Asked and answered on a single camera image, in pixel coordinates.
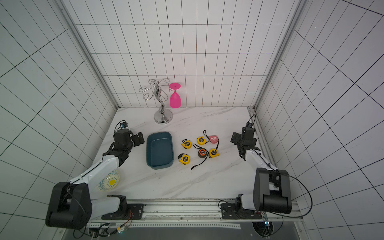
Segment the yellow 3m tape measure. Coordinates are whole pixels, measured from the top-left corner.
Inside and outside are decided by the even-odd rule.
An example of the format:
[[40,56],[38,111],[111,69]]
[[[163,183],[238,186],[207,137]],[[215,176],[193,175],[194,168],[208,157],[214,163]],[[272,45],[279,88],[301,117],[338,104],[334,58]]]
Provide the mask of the yellow 3m tape measure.
[[203,130],[203,135],[197,138],[198,145],[202,146],[209,142],[209,137],[207,135],[207,130]]

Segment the orange black tape measure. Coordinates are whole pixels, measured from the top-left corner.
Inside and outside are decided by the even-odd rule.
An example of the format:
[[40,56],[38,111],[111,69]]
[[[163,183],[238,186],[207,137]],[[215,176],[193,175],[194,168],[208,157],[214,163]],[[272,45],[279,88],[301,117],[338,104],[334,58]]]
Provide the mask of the orange black tape measure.
[[200,166],[201,164],[203,164],[206,161],[206,159],[208,158],[209,154],[208,154],[208,151],[206,149],[199,149],[198,150],[198,156],[201,159],[203,159],[203,161],[200,164],[197,164],[197,165],[191,167],[191,170],[193,170],[194,168],[196,168],[196,167]]

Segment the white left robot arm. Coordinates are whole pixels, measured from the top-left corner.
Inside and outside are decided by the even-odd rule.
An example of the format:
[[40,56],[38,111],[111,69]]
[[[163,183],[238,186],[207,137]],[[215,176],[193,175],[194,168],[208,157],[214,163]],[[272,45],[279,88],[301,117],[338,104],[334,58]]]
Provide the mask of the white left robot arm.
[[129,210],[123,195],[93,200],[90,192],[112,171],[119,168],[134,147],[145,143],[143,133],[128,128],[114,133],[114,142],[102,158],[69,182],[57,183],[51,193],[45,224],[48,227],[81,230],[98,217],[124,219]]

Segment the pink tape measure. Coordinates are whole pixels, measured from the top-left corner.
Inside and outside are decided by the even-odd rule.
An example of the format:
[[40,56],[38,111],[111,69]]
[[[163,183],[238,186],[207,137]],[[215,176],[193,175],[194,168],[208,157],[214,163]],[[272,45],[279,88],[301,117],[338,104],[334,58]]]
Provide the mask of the pink tape measure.
[[209,142],[212,144],[217,144],[219,142],[219,138],[216,135],[208,136]]

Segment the small yellow 2m tape measure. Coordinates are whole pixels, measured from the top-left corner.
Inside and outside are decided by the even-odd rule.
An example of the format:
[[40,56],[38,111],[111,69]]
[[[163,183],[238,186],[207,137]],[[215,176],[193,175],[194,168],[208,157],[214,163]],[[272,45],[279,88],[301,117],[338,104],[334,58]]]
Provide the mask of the small yellow 2m tape measure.
[[182,146],[183,146],[183,148],[184,149],[190,149],[191,147],[192,147],[192,142],[190,141],[190,140],[188,140],[188,139],[184,139],[184,140],[182,140]]

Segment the yellow tape measure with strap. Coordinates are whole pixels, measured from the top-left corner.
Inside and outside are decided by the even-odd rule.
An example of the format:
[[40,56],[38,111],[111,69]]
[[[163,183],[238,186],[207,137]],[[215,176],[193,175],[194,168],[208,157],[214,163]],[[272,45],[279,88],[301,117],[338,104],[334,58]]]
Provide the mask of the yellow tape measure with strap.
[[[205,149],[205,148],[202,148],[196,144],[193,144],[194,148],[199,150],[199,149]],[[210,149],[210,150],[207,150],[208,151],[208,158],[215,158],[215,157],[218,157],[219,156],[219,151],[217,149]]]

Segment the yellow black tape measure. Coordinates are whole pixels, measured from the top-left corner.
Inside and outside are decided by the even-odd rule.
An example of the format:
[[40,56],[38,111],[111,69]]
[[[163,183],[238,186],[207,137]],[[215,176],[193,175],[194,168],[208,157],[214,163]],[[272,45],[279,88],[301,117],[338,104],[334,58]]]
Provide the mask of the yellow black tape measure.
[[191,158],[190,158],[190,156],[188,154],[182,153],[182,154],[180,154],[178,156],[178,160],[183,165],[188,165],[190,163],[190,161],[191,161]]

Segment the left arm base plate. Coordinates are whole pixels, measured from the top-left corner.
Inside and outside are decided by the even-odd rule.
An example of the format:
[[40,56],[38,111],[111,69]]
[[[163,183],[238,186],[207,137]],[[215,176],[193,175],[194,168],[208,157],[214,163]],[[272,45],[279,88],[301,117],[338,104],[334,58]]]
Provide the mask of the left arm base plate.
[[144,204],[126,204],[114,213],[103,215],[102,220],[141,220],[144,212]]

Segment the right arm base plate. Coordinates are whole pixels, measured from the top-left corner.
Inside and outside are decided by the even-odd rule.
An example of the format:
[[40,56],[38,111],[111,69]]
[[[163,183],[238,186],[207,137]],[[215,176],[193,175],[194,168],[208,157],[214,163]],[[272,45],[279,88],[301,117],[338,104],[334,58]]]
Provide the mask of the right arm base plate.
[[219,202],[223,220],[261,220],[262,214],[254,210],[240,208],[236,204]]

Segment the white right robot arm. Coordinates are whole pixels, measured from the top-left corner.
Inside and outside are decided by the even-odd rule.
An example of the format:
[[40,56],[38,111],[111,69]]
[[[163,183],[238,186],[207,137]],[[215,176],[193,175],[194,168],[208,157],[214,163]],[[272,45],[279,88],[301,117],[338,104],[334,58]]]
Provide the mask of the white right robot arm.
[[292,196],[290,176],[271,164],[256,146],[256,130],[247,123],[241,133],[234,132],[231,138],[238,148],[239,156],[255,171],[254,187],[250,194],[239,194],[236,198],[238,210],[290,214]]

